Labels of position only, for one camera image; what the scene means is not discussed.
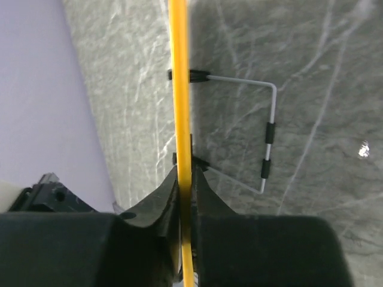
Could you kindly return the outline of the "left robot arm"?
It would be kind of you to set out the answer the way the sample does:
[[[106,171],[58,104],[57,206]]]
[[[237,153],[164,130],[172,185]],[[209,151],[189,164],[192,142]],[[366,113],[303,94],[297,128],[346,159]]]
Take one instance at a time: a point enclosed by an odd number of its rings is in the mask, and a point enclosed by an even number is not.
[[[17,187],[1,181],[1,212],[94,212],[59,181],[46,173],[31,187]]]

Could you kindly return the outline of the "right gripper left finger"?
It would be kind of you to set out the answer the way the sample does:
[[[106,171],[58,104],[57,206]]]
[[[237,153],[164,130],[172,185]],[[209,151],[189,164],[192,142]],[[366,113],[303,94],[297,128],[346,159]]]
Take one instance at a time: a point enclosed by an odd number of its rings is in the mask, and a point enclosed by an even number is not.
[[[119,214],[1,212],[2,286],[172,286],[181,280],[177,171]]]

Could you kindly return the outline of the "yellow framed whiteboard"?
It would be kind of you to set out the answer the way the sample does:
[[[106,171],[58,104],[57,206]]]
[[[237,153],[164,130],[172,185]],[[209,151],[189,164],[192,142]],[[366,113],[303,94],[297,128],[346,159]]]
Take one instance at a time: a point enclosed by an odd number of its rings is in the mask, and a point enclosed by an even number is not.
[[[172,86],[180,194],[181,253],[184,286],[194,286],[191,240],[192,148],[190,141],[187,2],[169,1]]]

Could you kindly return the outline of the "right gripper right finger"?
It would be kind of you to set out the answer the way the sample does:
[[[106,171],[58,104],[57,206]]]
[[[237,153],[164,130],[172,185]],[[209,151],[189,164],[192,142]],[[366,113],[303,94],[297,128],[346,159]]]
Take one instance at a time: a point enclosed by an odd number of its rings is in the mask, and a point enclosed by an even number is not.
[[[192,246],[200,286],[352,286],[340,241],[314,216],[243,215],[193,169]]]

